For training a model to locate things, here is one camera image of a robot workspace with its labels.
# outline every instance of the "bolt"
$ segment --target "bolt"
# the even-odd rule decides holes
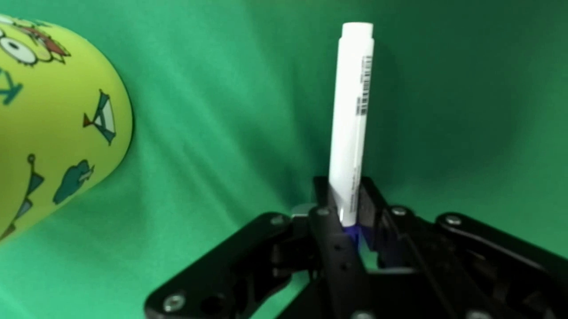
[[[395,215],[395,216],[406,216],[406,209],[402,209],[402,208],[392,208],[390,211],[392,211],[392,215]]]
[[[289,216],[307,216],[308,211],[314,208],[315,204],[298,204],[294,208],[291,208]]]
[[[319,216],[326,216],[330,211],[326,208],[317,208]]]
[[[481,310],[468,310],[465,319],[491,319],[491,316]]]
[[[447,218],[445,218],[445,224],[449,224],[449,225],[461,225],[461,218],[457,218],[457,216],[447,216]]]
[[[269,224],[271,224],[271,225],[284,225],[284,218],[282,218],[282,216],[273,216],[273,218],[269,220]]]
[[[165,312],[177,312],[184,307],[184,296],[182,294],[172,294],[163,302]]]
[[[285,277],[287,273],[284,270],[278,268],[271,268],[271,277],[278,278],[278,277]]]
[[[370,312],[353,312],[351,319],[374,319]]]

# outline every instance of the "white marker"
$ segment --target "white marker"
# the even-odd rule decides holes
[[[344,23],[337,52],[330,186],[342,227],[356,224],[372,66],[372,25]]]

